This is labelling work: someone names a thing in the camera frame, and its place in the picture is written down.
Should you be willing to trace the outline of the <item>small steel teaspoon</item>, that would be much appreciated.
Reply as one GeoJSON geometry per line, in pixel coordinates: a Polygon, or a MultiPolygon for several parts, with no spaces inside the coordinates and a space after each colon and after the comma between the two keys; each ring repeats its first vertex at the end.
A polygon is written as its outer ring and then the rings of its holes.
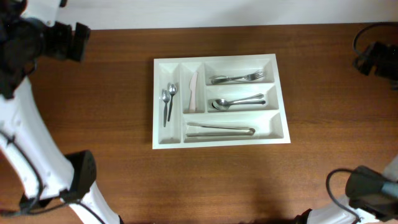
{"type": "Polygon", "coordinates": [[[168,103],[170,102],[170,94],[167,90],[162,90],[162,101],[164,102],[164,114],[163,114],[163,126],[167,125],[167,116],[168,116],[168,103]]]}
{"type": "Polygon", "coordinates": [[[172,107],[173,107],[173,97],[177,94],[177,86],[175,84],[170,84],[169,86],[169,95],[170,95],[170,105],[169,105],[169,112],[167,121],[170,121],[170,117],[172,114],[172,107]]]}

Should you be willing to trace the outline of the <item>steel fork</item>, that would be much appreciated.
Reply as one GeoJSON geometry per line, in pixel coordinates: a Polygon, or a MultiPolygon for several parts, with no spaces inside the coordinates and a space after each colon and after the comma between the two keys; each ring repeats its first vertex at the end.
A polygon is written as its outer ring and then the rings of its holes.
{"type": "Polygon", "coordinates": [[[241,79],[243,79],[244,77],[227,77],[227,76],[217,76],[217,77],[213,77],[211,80],[210,80],[210,83],[212,84],[212,85],[217,85],[217,84],[220,84],[220,83],[225,83],[225,82],[230,82],[230,81],[233,81],[233,82],[239,82],[241,79]]]}
{"type": "Polygon", "coordinates": [[[263,71],[258,70],[258,71],[254,72],[254,73],[250,73],[250,74],[247,74],[247,75],[239,76],[239,77],[244,77],[239,82],[243,82],[243,83],[252,82],[252,81],[258,80],[258,79],[260,79],[260,78],[262,78],[264,76],[265,76],[265,73],[263,71]]]}

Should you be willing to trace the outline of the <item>steel tablespoon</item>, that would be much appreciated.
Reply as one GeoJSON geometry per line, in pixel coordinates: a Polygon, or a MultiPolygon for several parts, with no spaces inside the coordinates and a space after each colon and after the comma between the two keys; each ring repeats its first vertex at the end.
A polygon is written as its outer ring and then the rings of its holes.
{"type": "Polygon", "coordinates": [[[225,99],[217,99],[211,103],[214,109],[220,111],[226,111],[232,106],[236,105],[264,105],[266,100],[237,100],[237,101],[226,101],[225,99]]]}
{"type": "Polygon", "coordinates": [[[247,97],[247,98],[241,98],[241,99],[237,99],[237,100],[266,100],[265,99],[265,95],[262,93],[247,97]]]}

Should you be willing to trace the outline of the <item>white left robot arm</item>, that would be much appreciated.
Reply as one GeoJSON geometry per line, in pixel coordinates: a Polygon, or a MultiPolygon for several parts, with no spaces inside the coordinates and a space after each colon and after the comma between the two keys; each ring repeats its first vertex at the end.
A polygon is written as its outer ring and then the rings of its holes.
{"type": "Polygon", "coordinates": [[[45,56],[80,62],[90,28],[57,20],[65,1],[1,2],[1,152],[24,188],[17,210],[2,217],[50,212],[57,198],[83,223],[121,223],[96,184],[93,154],[63,154],[50,135],[35,104],[29,77],[45,56]]]}

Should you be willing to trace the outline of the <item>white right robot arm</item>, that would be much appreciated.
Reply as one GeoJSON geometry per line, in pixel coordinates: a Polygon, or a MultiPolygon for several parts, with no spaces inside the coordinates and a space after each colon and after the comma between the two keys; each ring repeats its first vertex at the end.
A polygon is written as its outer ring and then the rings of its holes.
{"type": "MultiPolygon", "coordinates": [[[[397,81],[397,46],[374,42],[360,52],[353,62],[363,74],[375,67],[375,74],[397,81]]],[[[308,209],[293,222],[301,224],[377,223],[397,219],[397,158],[379,173],[366,166],[331,171],[325,181],[331,204],[308,209]],[[345,194],[336,198],[330,182],[337,173],[348,173],[345,194]]]]}

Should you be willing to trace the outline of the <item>white cutlery tray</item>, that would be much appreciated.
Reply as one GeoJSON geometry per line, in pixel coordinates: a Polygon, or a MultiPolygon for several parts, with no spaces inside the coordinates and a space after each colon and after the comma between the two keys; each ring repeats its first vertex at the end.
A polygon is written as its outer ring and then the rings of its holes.
{"type": "Polygon", "coordinates": [[[284,108],[277,58],[275,54],[236,55],[223,57],[156,58],[153,84],[153,149],[240,146],[250,144],[284,144],[290,142],[284,108]],[[212,85],[217,76],[238,77],[263,71],[265,76],[252,82],[226,82],[212,85]],[[196,111],[188,111],[190,80],[198,72],[196,111]],[[173,97],[170,121],[163,126],[164,102],[162,90],[177,86],[173,97]],[[228,101],[265,95],[264,105],[236,105],[226,111],[211,106],[215,99],[228,101]],[[187,133],[206,129],[187,126],[188,123],[254,128],[253,136],[218,136],[189,138],[187,133]]]}

